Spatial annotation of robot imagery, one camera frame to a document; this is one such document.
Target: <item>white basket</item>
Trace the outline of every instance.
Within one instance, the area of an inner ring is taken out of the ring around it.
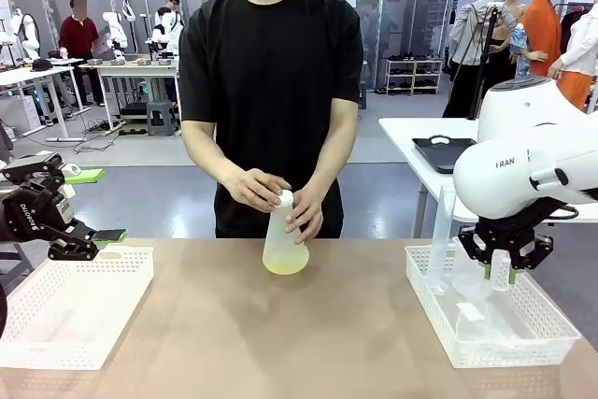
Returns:
[[[551,303],[546,293],[535,286],[527,273],[522,273],[517,276],[515,285],[497,294],[505,296],[505,304],[534,337],[458,339],[455,323],[447,317],[425,278],[430,250],[429,246],[407,247],[406,274],[455,368],[561,364],[576,340],[581,338],[579,331]],[[445,275],[453,269],[454,257],[449,255],[450,252],[445,260]]]
[[[153,248],[48,261],[8,297],[0,367],[98,370],[153,278]]]

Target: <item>black tray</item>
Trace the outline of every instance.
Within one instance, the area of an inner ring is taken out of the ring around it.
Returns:
[[[427,163],[443,175],[452,175],[459,157],[477,143],[473,139],[452,139],[447,135],[433,135],[427,139],[412,140]]]

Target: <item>black t-shirt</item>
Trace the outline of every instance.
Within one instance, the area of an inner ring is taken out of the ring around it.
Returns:
[[[216,123],[216,143],[245,170],[311,178],[328,134],[333,97],[357,102],[363,66],[359,16],[345,0],[209,0],[180,37],[184,121]],[[218,186],[216,225],[265,236],[268,218]],[[338,184],[322,202],[321,235],[342,227]]]

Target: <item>gray plastic stool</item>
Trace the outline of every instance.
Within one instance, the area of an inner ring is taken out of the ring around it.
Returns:
[[[170,102],[148,103],[148,135],[173,135],[178,130]]]

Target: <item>man in red sweater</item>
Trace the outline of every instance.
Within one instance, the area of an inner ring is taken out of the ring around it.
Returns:
[[[73,15],[66,18],[60,28],[60,42],[62,49],[66,49],[69,58],[82,58],[84,63],[93,58],[93,42],[99,37],[97,28],[93,21],[87,17],[87,1],[71,0],[71,9]],[[87,94],[85,93],[85,84],[83,83],[83,72],[78,67],[80,64],[73,64],[75,70],[75,81],[77,82],[78,92],[81,96],[83,105],[87,105]],[[104,96],[102,86],[97,70],[88,69],[87,74],[92,84],[93,101],[102,107],[104,105]]]

